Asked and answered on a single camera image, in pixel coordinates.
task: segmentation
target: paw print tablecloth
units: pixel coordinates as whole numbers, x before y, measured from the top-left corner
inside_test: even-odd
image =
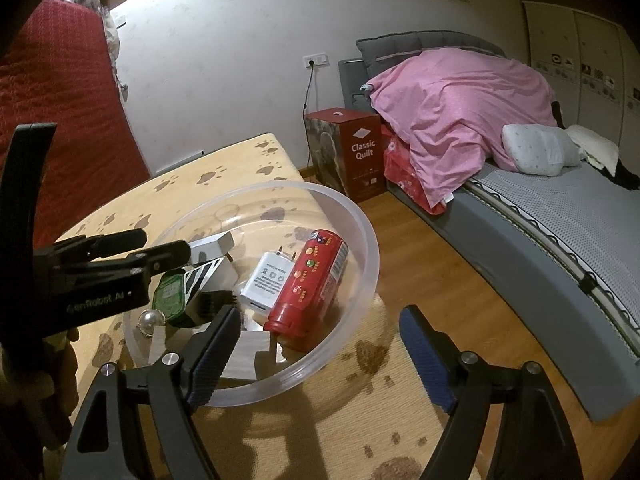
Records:
[[[138,227],[151,244],[220,194],[258,182],[301,179],[276,137],[263,134],[141,184],[63,238]],[[74,347],[81,399],[104,362],[133,366],[122,316],[81,327]],[[170,478],[150,410],[143,406],[141,414],[154,472]],[[377,296],[350,341],[305,383],[250,406],[204,407],[194,416],[222,478],[255,480],[418,479],[442,434],[441,419]],[[479,479],[478,473],[471,478]]]

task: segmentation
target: red bottle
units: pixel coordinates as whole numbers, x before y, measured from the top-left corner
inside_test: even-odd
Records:
[[[334,300],[349,248],[337,234],[311,234],[285,282],[264,329],[278,334],[283,346],[311,351],[327,308]]]

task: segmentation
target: bed frame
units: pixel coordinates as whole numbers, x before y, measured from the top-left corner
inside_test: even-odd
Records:
[[[460,32],[430,30],[358,40],[362,59],[338,62],[344,104],[372,111],[360,87],[379,70],[423,50],[456,46],[484,54],[503,51]],[[382,59],[388,66],[376,66]],[[554,105],[559,125],[559,105]],[[388,190],[467,260],[537,338],[593,421],[603,420],[640,395],[640,361],[598,305],[555,260],[504,216],[461,188],[443,215],[431,216],[399,186]]]

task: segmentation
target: white diamond logo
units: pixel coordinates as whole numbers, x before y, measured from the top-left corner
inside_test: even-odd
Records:
[[[357,132],[355,132],[353,136],[358,137],[359,139],[364,139],[370,133],[371,133],[371,130],[365,130],[364,128],[361,128]]]

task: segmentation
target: green object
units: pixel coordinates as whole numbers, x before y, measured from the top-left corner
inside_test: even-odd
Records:
[[[166,322],[177,328],[192,328],[193,320],[186,314],[184,269],[166,272],[154,292],[153,308],[164,314]]]

